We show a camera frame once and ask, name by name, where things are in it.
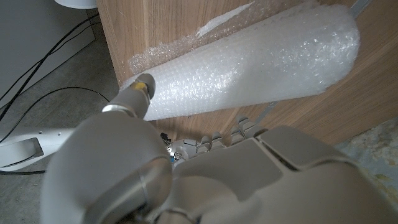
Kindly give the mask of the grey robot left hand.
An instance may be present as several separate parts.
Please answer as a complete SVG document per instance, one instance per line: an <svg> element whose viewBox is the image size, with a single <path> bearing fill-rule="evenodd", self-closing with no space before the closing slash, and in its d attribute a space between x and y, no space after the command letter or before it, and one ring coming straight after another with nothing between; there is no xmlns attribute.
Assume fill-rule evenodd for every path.
<svg viewBox="0 0 398 224"><path fill-rule="evenodd" d="M396 223L397 211L347 156L297 129L239 117L172 162L144 115L146 73L82 122L52 157L42 223Z"/></svg>

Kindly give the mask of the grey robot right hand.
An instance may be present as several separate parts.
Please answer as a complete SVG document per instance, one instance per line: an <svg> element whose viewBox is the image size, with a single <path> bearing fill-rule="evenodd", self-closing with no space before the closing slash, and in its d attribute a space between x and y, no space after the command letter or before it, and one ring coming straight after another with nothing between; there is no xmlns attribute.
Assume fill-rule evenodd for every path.
<svg viewBox="0 0 398 224"><path fill-rule="evenodd" d="M197 154L199 142L193 139L181 139L173 142L167 134L160 134L167 152L169 153L172 167L183 163Z"/></svg>

